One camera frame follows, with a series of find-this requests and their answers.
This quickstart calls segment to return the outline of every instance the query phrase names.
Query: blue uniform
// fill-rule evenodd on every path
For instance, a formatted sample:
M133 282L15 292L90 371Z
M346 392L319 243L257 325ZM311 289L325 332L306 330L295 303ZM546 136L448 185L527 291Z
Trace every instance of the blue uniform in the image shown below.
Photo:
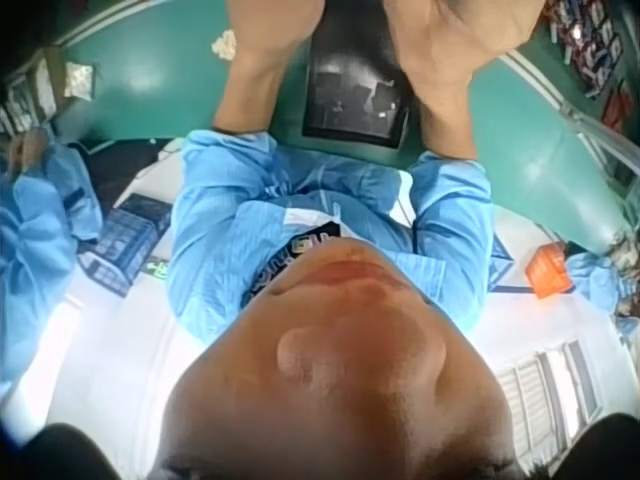
M288 149L266 133L195 131L173 210L169 300L205 344L237 318L267 262L289 240L334 220L391 259L463 333L487 294L493 204L482 166L423 154L410 169L417 218L389 217L400 175L349 158Z
M10 182L0 161L0 379L4 393L28 368L62 300L78 240L96 238L102 214L76 150L55 143Z
M576 289L608 314L616 311L620 300L636 292L638 281L622 277L609 257L578 253L567 258L566 265Z

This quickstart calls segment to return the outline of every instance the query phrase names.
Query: nose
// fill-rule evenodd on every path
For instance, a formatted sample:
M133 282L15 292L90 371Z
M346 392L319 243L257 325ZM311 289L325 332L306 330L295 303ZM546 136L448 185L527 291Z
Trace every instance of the nose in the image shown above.
M435 385L445 357L440 335L416 319L384 311L289 330L277 349L280 372L306 388L388 393Z

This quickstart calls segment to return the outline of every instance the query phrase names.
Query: orange box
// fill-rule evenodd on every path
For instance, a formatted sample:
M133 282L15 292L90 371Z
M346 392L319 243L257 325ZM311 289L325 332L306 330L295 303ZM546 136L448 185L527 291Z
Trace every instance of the orange box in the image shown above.
M527 265L525 273L538 298L565 292L572 285L561 243L540 247Z

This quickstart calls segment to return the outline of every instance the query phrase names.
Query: person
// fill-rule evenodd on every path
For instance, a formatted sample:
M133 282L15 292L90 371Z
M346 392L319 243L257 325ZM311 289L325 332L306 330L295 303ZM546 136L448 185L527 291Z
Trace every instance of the person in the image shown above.
M14 137L0 155L0 397L26 372L67 290L80 241L102 213L78 151L48 128Z
M527 477L465 337L493 238L469 86L527 40L542 3L384 2L428 149L409 170L408 228L389 217L397 171L267 133L323 0L227 1L237 53L212 129L184 146L167 280L208 348L170 396L150 479Z

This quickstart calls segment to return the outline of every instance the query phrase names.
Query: lips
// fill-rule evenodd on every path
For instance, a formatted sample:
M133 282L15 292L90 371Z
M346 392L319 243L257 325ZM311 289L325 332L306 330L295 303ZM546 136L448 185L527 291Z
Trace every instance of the lips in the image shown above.
M386 268L366 262L335 262L310 273L297 285L338 286L347 283L373 280L388 287L407 288L407 284L389 272Z

